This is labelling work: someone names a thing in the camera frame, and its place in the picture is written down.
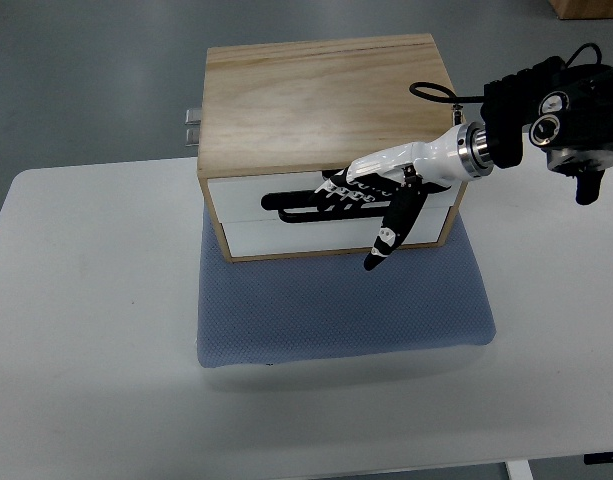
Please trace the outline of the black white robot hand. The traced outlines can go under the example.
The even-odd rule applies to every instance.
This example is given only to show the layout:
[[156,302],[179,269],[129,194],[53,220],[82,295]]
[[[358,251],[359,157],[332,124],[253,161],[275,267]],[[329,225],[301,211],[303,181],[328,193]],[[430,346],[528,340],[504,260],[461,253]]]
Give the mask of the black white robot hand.
[[461,124],[432,142],[411,142],[354,160],[326,179],[309,202],[320,212],[331,213],[388,204],[364,259],[364,268],[371,271],[403,244],[429,196],[456,182],[485,177],[493,167],[484,127]]

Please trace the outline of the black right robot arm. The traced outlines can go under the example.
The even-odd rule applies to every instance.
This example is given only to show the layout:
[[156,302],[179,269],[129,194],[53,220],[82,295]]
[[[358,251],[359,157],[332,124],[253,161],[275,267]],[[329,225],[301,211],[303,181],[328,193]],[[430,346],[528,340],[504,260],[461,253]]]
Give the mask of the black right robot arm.
[[595,202],[613,167],[613,67],[603,63],[595,43],[578,50],[593,51],[594,61],[552,56],[486,84],[479,96],[412,83],[411,94],[451,105],[456,122],[434,142],[439,156],[428,166],[416,164],[417,175],[435,184],[483,178],[494,168],[519,165],[529,142],[545,153],[550,171],[575,179],[578,204]]

